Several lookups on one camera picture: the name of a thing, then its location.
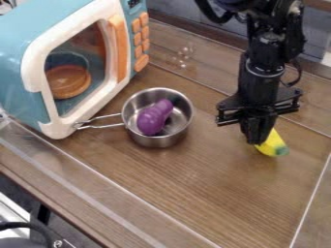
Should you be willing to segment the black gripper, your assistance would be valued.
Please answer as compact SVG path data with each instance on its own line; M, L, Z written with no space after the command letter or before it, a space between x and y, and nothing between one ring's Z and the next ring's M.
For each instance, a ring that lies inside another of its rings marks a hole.
M249 144L261 144L273 127L276 116L298 110L302 90L294 87L301 79L281 82L284 65L262 70L246 53L240 56L236 92L216 104L218 126L240 123Z

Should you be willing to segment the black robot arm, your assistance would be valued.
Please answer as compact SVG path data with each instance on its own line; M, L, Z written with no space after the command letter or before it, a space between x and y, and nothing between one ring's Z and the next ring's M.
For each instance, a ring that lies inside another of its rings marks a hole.
M294 81L281 80L285 65L300 66L297 56L304 50L302 0L216 0L225 10L217 15L208 0L194 0L217 24L230 19L246 25L248 47L240 55L237 90L216 105L220 126L240 125L250 144L269 136L276 117L298 109L302 95Z

